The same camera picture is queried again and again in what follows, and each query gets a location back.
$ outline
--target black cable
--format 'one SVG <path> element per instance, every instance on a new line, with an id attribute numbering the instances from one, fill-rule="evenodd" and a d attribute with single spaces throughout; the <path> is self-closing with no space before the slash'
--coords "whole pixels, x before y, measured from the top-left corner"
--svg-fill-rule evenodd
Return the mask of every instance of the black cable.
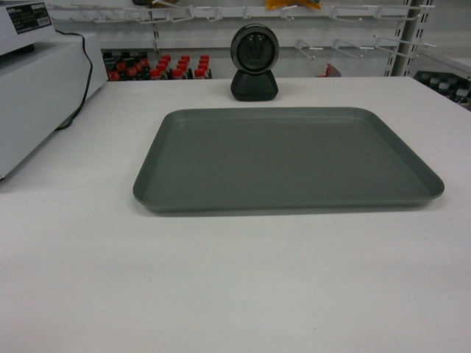
<path id="1" fill-rule="evenodd" d="M 88 71 L 87 85 L 85 86 L 85 93 L 83 95 L 82 101 L 80 102 L 79 107 L 72 113 L 68 123 L 64 126 L 60 126 L 56 128 L 55 130 L 55 131 L 60 131 L 60 130 L 67 129 L 70 125 L 72 125 L 72 123 L 74 122 L 74 119 L 77 117 L 77 115 L 79 115 L 80 111 L 83 108 L 83 105 L 85 104 L 85 100 L 87 99 L 87 95 L 88 95 L 88 88 L 90 88 L 91 74 L 93 73 L 93 63 L 91 62 L 90 57 L 88 57 L 87 51 L 85 50 L 85 37 L 83 35 L 79 33 L 72 33 L 72 32 L 61 32 L 57 29 L 56 29 L 56 32 L 60 33 L 61 35 L 76 35 L 76 36 L 82 37 L 82 50 L 85 56 L 87 57 L 88 62 L 90 63 L 90 70 Z"/>

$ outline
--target label sticker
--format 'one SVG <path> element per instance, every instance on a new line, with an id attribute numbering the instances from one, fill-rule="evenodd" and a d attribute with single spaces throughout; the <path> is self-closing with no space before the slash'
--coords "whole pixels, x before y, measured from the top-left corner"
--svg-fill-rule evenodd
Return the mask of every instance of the label sticker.
<path id="1" fill-rule="evenodd" d="M 43 2 L 7 7 L 7 12 L 19 35 L 52 25 L 46 5 Z"/>

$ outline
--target white countertop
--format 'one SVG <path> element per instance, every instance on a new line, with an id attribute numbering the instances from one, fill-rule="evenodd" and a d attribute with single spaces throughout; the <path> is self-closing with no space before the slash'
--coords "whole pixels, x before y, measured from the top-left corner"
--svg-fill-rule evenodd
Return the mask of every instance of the white countertop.
<path id="1" fill-rule="evenodd" d="M 469 352 L 471 112 L 409 78 L 107 83 L 0 182 L 0 352 Z M 132 185 L 182 108 L 351 106 L 445 182 L 421 208 L 160 217 Z"/>

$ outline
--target white machine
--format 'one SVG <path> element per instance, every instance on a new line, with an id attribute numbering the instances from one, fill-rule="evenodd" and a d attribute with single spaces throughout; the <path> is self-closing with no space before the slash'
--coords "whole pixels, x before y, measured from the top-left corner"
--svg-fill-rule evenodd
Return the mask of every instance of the white machine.
<path id="1" fill-rule="evenodd" d="M 89 97 L 107 81 L 107 73 L 96 36 L 83 37 L 93 63 Z M 55 33 L 35 43 L 32 52 L 0 56 L 0 179 L 77 111 L 89 72 L 82 38 L 73 35 Z"/>
<path id="2" fill-rule="evenodd" d="M 0 55 L 52 35 L 54 26 L 43 2 L 0 1 Z"/>

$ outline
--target plastic tray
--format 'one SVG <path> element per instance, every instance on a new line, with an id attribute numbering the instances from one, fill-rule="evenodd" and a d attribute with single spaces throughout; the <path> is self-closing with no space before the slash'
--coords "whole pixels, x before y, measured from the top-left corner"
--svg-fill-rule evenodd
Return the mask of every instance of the plastic tray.
<path id="1" fill-rule="evenodd" d="M 417 206 L 444 189 L 375 114 L 297 107 L 168 114 L 133 192 L 173 213 Z"/>

